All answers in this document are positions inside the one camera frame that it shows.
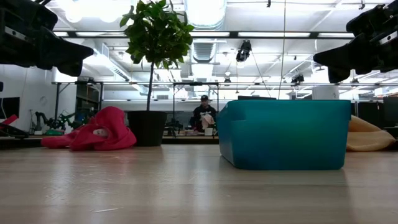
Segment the black cap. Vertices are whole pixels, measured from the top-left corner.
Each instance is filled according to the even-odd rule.
[[[201,98],[200,98],[200,101],[208,101],[209,100],[209,97],[208,96],[206,96],[206,95],[203,95],[203,96],[201,96]]]

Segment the tree trunk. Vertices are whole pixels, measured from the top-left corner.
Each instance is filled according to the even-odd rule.
[[[150,95],[152,94],[152,81],[154,79],[154,66],[155,62],[152,62],[150,65],[150,78],[149,78],[149,90],[148,90],[148,98],[147,98],[147,111],[150,111]]]

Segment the red fabric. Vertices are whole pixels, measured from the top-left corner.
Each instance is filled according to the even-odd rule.
[[[108,137],[93,134],[94,130],[105,129]],[[69,147],[72,151],[117,150],[131,147],[137,142],[135,135],[124,124],[124,111],[109,106],[99,111],[90,122],[70,134],[44,138],[42,145],[51,149]]]
[[[18,119],[17,115],[12,115],[11,117],[7,118],[2,122],[2,124],[10,125],[12,122],[16,121]]]

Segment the potted plant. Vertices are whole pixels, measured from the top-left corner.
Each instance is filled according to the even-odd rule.
[[[133,6],[128,14],[123,15],[120,26],[125,26],[128,20],[133,24],[124,30],[129,38],[129,48],[126,53],[131,55],[135,64],[142,63],[145,57],[150,63],[149,91],[146,111],[130,111],[127,114],[129,126],[137,137],[138,146],[159,146],[162,143],[167,114],[150,110],[150,96],[154,67],[161,65],[165,69],[178,63],[183,63],[183,56],[188,54],[192,44],[190,32],[193,26],[180,21],[170,1],[171,10],[166,6],[166,0],[149,2],[139,1],[134,13]]]

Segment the green leaves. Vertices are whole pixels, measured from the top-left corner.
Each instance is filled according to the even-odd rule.
[[[166,0],[161,0],[158,4],[160,7],[164,7],[166,5]]]
[[[167,70],[169,69],[169,65],[166,60],[163,60],[162,64],[164,68],[166,68]]]
[[[123,17],[122,20],[120,21],[120,27],[125,26],[127,22],[129,21],[130,18],[128,17]]]
[[[187,31],[188,31],[188,32],[193,31],[194,28],[195,28],[195,27],[194,27],[193,25],[187,25]]]
[[[188,54],[193,42],[190,32],[194,27],[187,24],[186,14],[180,14],[185,18],[180,21],[171,1],[171,11],[167,10],[166,3],[166,0],[147,4],[140,1],[136,13],[132,8],[129,14],[123,15],[121,27],[129,19],[134,21],[124,30],[129,38],[126,53],[132,55],[134,63],[142,62],[145,57],[158,68],[163,65],[170,69],[173,64],[178,67],[178,62],[183,63],[183,56]]]

